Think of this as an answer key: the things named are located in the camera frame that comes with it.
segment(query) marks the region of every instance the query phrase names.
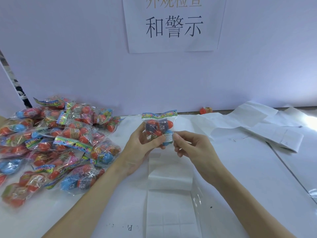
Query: white wall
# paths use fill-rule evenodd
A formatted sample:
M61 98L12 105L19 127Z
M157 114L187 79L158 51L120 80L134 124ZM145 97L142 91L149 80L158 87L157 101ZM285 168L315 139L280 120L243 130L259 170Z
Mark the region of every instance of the white wall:
M29 98L117 114L317 105L317 0L227 0L215 52L129 54L122 0L1 0L0 33Z
M25 105L0 63L0 116L10 118L22 109L25 109Z

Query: left hand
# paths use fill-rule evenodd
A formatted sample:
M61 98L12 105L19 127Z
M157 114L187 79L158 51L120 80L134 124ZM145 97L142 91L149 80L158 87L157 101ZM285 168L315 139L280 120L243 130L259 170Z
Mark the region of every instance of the left hand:
M129 176L134 173L149 153L154 149L160 147L165 149L162 143L165 141L165 136L159 136L152 141L148 141L145 130L145 123L143 122L130 136L129 141L121 152L114 164L118 164L118 168L123 171L123 175Z

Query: forearm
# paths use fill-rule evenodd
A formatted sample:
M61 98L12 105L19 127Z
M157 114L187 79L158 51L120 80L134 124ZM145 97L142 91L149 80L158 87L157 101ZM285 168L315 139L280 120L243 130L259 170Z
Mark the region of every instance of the forearm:
M114 163L77 203L42 238L90 237L116 187L125 178Z
M295 237L224 167L212 184L229 204L251 238Z

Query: right hand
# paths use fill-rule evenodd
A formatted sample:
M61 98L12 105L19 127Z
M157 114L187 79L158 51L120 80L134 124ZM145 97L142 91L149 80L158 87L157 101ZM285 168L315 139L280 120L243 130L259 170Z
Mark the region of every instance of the right hand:
M214 184L225 167L208 137L188 131L176 131L173 137L177 155L188 157L203 179Z

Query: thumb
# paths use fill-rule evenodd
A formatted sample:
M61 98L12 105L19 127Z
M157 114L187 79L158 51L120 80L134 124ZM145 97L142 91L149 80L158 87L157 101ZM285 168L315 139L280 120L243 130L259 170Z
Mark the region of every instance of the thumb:
M177 133L174 133L174 142L187 153L193 149L193 146L188 144L188 142Z
M165 141L165 136L159 136L156 139L153 139L152 141L144 144L144 146L146 147L146 149L149 151L153 148L157 148L158 146L160 146L163 142Z

